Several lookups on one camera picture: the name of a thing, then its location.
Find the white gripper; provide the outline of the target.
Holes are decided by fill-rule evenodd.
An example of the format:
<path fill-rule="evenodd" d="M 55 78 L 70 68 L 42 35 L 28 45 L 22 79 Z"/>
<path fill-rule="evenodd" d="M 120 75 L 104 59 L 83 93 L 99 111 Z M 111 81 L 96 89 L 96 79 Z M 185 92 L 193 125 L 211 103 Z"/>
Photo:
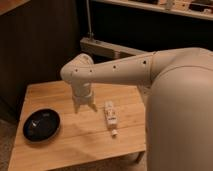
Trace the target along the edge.
<path fill-rule="evenodd" d="M 77 114 L 80 105 L 89 104 L 89 107 L 97 112 L 97 107 L 93 102 L 93 91 L 90 83 L 75 84 L 72 86 L 72 95 L 74 104 L 74 112 Z"/>

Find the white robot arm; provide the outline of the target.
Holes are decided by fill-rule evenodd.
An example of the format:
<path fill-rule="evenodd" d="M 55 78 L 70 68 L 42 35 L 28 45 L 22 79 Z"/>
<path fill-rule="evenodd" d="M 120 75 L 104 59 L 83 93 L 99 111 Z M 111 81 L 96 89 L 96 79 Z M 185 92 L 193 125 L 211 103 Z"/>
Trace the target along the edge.
<path fill-rule="evenodd" d="M 213 171 L 212 51 L 170 49 L 99 64 L 80 54 L 60 75 L 77 104 L 93 96 L 93 83 L 147 87 L 147 171 Z"/>

